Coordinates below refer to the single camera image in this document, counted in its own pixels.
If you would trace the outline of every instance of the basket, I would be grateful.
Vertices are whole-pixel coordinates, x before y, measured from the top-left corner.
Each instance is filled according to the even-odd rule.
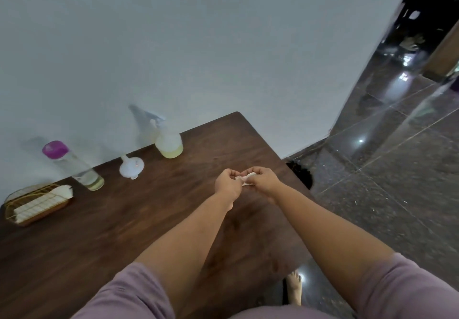
[[[32,206],[26,210],[23,210],[22,212],[29,212],[32,214],[35,212],[36,213],[33,214],[30,218],[21,219],[20,222],[17,221],[19,214],[15,212],[15,209],[19,208],[20,206],[24,206],[32,200],[44,196],[45,194],[49,194],[53,189],[57,187],[59,187],[59,185],[55,183],[39,184],[22,188],[16,192],[13,192],[5,200],[5,219],[18,226],[25,227],[34,221],[44,218],[52,212],[62,209],[68,204],[69,200],[58,194],[51,194],[50,197],[40,203],[40,205],[44,202],[49,203],[48,205],[50,207],[48,209],[39,212],[37,207]]]

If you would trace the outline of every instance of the bare foot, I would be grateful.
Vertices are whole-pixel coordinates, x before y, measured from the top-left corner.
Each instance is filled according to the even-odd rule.
[[[301,276],[298,271],[290,273],[287,280],[287,295],[289,304],[301,306]]]

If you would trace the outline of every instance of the clear water bottle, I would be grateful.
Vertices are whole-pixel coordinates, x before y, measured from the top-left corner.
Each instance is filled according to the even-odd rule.
[[[89,190],[95,191],[104,184],[103,177],[79,159],[63,142],[55,140],[47,143],[41,151],[52,159],[65,175],[72,176]]]

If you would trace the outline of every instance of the dark wood tabletop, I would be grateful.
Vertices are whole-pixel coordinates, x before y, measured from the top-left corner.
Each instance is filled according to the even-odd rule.
[[[213,193],[225,168],[270,167],[280,180],[309,191],[240,113],[182,134],[183,153],[166,159],[154,146],[136,155],[136,180],[120,159],[96,167],[105,185],[91,192],[73,179],[64,209],[26,228],[0,219],[0,318],[68,318],[147,246]],[[226,318],[310,254],[282,212],[243,190],[210,250],[184,318]]]

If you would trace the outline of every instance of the yellow liquid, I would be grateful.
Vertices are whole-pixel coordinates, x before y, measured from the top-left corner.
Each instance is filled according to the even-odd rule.
[[[161,152],[161,154],[166,158],[175,158],[183,152],[183,145],[180,145],[180,147],[176,149],[175,151],[166,152],[166,151],[159,150],[159,152]]]
[[[99,176],[95,182],[89,184],[89,185],[85,185],[86,188],[90,191],[96,191],[98,189],[100,189],[105,183],[105,180],[103,177]]]

